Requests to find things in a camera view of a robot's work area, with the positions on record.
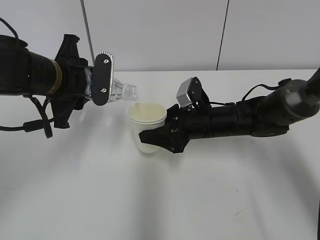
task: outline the black robotic arm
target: black robotic arm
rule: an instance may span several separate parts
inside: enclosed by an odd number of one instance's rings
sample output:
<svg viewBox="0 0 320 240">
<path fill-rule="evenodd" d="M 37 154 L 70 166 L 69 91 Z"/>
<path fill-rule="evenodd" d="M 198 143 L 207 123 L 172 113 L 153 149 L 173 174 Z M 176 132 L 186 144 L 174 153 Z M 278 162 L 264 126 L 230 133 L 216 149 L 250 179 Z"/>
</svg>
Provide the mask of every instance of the black robotic arm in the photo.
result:
<svg viewBox="0 0 320 240">
<path fill-rule="evenodd" d="M 274 91 L 246 100 L 259 86 Z M 283 135 L 289 125 L 314 116 L 320 109 L 320 69 L 308 81 L 289 78 L 277 87 L 255 87 L 237 103 L 212 107 L 217 103 L 209 101 L 200 80 L 192 77 L 181 84 L 176 96 L 180 106 L 175 104 L 167 110 L 165 125 L 141 132 L 140 140 L 182 153 L 192 139 Z"/>
</svg>

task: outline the cable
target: cable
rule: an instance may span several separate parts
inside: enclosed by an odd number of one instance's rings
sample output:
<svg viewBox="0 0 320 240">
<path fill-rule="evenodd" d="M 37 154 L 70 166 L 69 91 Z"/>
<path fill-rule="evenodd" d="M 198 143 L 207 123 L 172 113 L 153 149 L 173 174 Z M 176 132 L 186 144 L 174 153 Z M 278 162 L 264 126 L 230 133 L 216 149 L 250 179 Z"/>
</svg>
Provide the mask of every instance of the cable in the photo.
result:
<svg viewBox="0 0 320 240">
<path fill-rule="evenodd" d="M 270 91 L 274 91 L 274 90 L 277 90 L 280 88 L 280 86 L 267 86 L 265 84 L 259 84 L 257 86 L 254 86 L 253 88 L 251 88 L 247 93 L 246 95 L 244 95 L 244 97 L 242 98 L 242 101 L 246 100 L 246 98 L 248 97 L 248 95 L 254 90 L 256 89 L 257 87 L 264 87 L 265 89 L 268 89 Z"/>
<path fill-rule="evenodd" d="M 14 35 L 15 39 L 16 39 L 16 49 L 18 49 L 18 46 L 19 46 L 19 37 L 18 37 L 18 34 L 16 32 L 16 30 L 14 30 L 14 28 L 12 26 L 10 26 L 10 24 L 4 20 L 3 18 L 0 17 L 0 22 L 2 22 Z"/>
<path fill-rule="evenodd" d="M 47 98 L 44 101 L 43 107 L 41 105 L 41 103 L 39 102 L 39 100 L 36 97 L 30 97 L 31 102 L 33 102 L 33 104 L 35 105 L 35 107 L 38 109 L 39 114 L 42 118 L 42 125 L 43 125 L 43 129 L 44 129 L 44 134 L 46 136 L 47 139 L 51 138 L 53 136 L 52 133 L 52 128 L 48 119 L 48 116 L 46 114 L 46 108 L 47 107 Z"/>
<path fill-rule="evenodd" d="M 210 104 L 215 104 L 215 105 L 221 105 L 221 106 L 228 106 L 228 105 L 233 105 L 233 102 L 226 102 L 226 103 L 222 103 L 222 102 L 216 102 L 216 101 L 211 101 L 209 102 Z"/>
<path fill-rule="evenodd" d="M 18 132 L 18 131 L 23 131 L 25 128 L 23 126 L 0 126 L 0 131 L 4 132 Z"/>
<path fill-rule="evenodd" d="M 224 41 L 224 36 L 225 36 L 225 29 L 226 29 L 226 22 L 227 22 L 227 15 L 228 15 L 228 9 L 229 9 L 229 1 L 226 4 L 226 10 L 225 10 L 225 16 L 224 16 L 224 23 L 223 23 L 223 30 L 222 30 L 222 35 L 221 35 L 221 42 L 220 42 L 220 48 L 219 48 L 219 55 L 218 55 L 218 61 L 216 62 L 216 69 L 218 71 L 219 69 L 219 62 L 220 62 L 220 55 L 221 55 L 221 49 L 222 49 L 222 43 Z"/>
<path fill-rule="evenodd" d="M 82 15 L 83 15 L 83 20 L 84 20 L 84 25 L 85 25 L 86 36 L 88 38 L 90 54 L 91 54 L 91 58 L 92 58 L 92 65 L 94 65 L 95 64 L 95 55 L 94 55 L 94 49 L 92 47 L 91 36 L 90 36 L 90 31 L 89 31 L 89 25 L 88 25 L 88 19 L 87 19 L 84 0 L 80 0 L 80 3 L 81 3 Z"/>
</svg>

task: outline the robotic arm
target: robotic arm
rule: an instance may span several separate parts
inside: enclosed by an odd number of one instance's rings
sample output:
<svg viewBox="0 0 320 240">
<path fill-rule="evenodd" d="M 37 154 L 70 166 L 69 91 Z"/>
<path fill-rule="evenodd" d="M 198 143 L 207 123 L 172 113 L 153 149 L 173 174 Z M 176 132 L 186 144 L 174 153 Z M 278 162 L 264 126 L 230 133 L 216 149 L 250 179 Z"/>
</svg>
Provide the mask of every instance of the robotic arm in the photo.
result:
<svg viewBox="0 0 320 240">
<path fill-rule="evenodd" d="M 32 132 L 44 129 L 52 137 L 50 123 L 55 128 L 69 128 L 73 110 L 81 110 L 88 101 L 98 106 L 119 99 L 135 100 L 135 91 L 125 92 L 124 86 L 134 88 L 113 78 L 114 58 L 101 52 L 88 66 L 79 57 L 75 35 L 65 34 L 54 60 L 28 51 L 27 43 L 2 18 L 14 37 L 0 35 L 0 94 L 22 95 L 37 107 L 41 119 L 25 122 L 20 127 L 0 126 L 0 131 Z M 246 100 L 256 87 L 273 92 Z M 45 96 L 41 105 L 33 97 Z M 320 69 L 310 80 L 285 79 L 276 87 L 259 84 L 237 103 L 210 102 L 197 77 L 181 84 L 177 100 L 180 104 L 167 110 L 165 125 L 139 134 L 146 144 L 157 145 L 173 153 L 182 153 L 192 139 L 250 135 L 273 137 L 285 134 L 289 125 L 314 116 L 320 109 Z M 53 118 L 48 119 L 46 107 L 51 103 Z M 223 106 L 212 107 L 212 104 Z"/>
<path fill-rule="evenodd" d="M 256 87 L 274 90 L 267 96 L 246 100 Z M 237 103 L 210 102 L 200 80 L 183 82 L 167 110 L 165 125 L 139 134 L 142 143 L 182 153 L 190 140 L 250 135 L 283 135 L 289 125 L 310 118 L 320 109 L 320 69 L 310 80 L 284 79 L 276 87 L 259 84 Z M 224 106 L 212 107 L 211 104 Z"/>
<path fill-rule="evenodd" d="M 0 95 L 22 95 L 37 107 L 41 119 L 25 122 L 20 127 L 0 126 L 0 131 L 32 132 L 44 129 L 47 138 L 54 127 L 67 129 L 73 110 L 81 110 L 88 101 L 98 106 L 122 98 L 135 100 L 135 86 L 113 78 L 114 57 L 101 52 L 94 67 L 79 57 L 76 35 L 65 34 L 54 60 L 30 52 L 27 43 L 18 38 L 16 31 L 2 18 L 14 37 L 0 35 Z M 34 95 L 45 96 L 41 105 Z M 48 119 L 46 107 L 51 103 L 53 118 Z"/>
</svg>

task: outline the plastic water bottle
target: plastic water bottle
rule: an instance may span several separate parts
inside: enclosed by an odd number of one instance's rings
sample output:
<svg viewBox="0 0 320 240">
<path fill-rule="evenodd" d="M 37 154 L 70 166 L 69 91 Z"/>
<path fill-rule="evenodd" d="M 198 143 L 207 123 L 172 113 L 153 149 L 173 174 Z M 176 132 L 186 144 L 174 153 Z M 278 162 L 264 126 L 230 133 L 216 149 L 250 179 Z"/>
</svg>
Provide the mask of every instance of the plastic water bottle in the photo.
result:
<svg viewBox="0 0 320 240">
<path fill-rule="evenodd" d="M 112 81 L 111 97 L 108 103 L 118 100 L 138 101 L 138 88 L 128 83 L 122 83 L 116 78 Z"/>
</svg>

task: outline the black cable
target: black cable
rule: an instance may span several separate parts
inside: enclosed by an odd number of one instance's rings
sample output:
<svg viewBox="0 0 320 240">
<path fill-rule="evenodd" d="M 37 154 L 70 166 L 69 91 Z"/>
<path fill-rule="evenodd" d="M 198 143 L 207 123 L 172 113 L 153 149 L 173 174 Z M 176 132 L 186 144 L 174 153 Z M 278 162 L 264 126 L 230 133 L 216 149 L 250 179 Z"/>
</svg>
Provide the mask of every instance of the black cable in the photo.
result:
<svg viewBox="0 0 320 240">
<path fill-rule="evenodd" d="M 23 126 L 0 126 L 0 131 L 4 132 L 17 132 L 17 131 L 23 131 L 25 128 Z"/>
<path fill-rule="evenodd" d="M 16 39 L 16 49 L 18 49 L 18 46 L 19 46 L 19 37 L 18 37 L 18 34 L 16 32 L 16 30 L 14 30 L 14 28 L 12 26 L 10 26 L 9 23 L 7 23 L 6 20 L 4 20 L 3 18 L 0 17 L 0 22 L 2 22 L 14 35 L 15 39 Z"/>
<path fill-rule="evenodd" d="M 247 93 L 246 95 L 244 95 L 244 97 L 242 98 L 242 101 L 246 100 L 246 98 L 248 97 L 248 95 L 254 90 L 256 89 L 257 87 L 264 87 L 265 89 L 268 89 L 270 91 L 274 91 L 274 90 L 277 90 L 278 88 L 280 88 L 280 86 L 267 86 L 265 84 L 259 84 L 257 86 L 254 86 L 253 88 L 251 88 Z"/>
<path fill-rule="evenodd" d="M 226 102 L 226 103 L 222 103 L 222 102 L 216 102 L 216 101 L 211 101 L 209 102 L 210 104 L 215 104 L 215 105 L 221 105 L 221 106 L 228 106 L 228 105 L 233 105 L 233 102 Z"/>
<path fill-rule="evenodd" d="M 14 28 L 12 26 L 10 26 L 10 24 L 1 17 L 0 17 L 0 22 L 2 22 L 13 33 L 13 35 L 16 39 L 16 49 L 18 49 L 19 37 L 18 37 L 16 30 L 14 30 Z M 0 131 L 5 131 L 5 132 L 17 132 L 17 131 L 23 131 L 23 130 L 24 130 L 23 126 L 14 126 L 14 127 L 0 126 Z"/>
<path fill-rule="evenodd" d="M 45 134 L 46 138 L 47 139 L 51 138 L 53 136 L 53 133 L 52 133 L 52 128 L 51 128 L 48 116 L 46 114 L 46 108 L 41 105 L 41 103 L 39 102 L 39 100 L 37 98 L 30 97 L 30 100 L 31 100 L 31 102 L 33 102 L 35 107 L 38 109 L 39 114 L 42 118 L 42 124 L 43 124 L 44 134 Z"/>
<path fill-rule="evenodd" d="M 228 15 L 228 9 L 229 9 L 229 1 L 226 4 L 226 10 L 225 10 L 225 16 L 224 16 L 224 23 L 223 23 L 223 30 L 222 30 L 222 35 L 221 35 L 221 42 L 220 42 L 220 48 L 219 48 L 219 55 L 218 55 L 218 60 L 216 62 L 216 70 L 218 71 L 219 69 L 219 62 L 220 62 L 220 55 L 221 55 L 221 49 L 222 49 L 222 43 L 224 41 L 224 36 L 225 36 L 225 29 L 226 29 L 226 22 L 227 22 L 227 15 Z"/>
</svg>

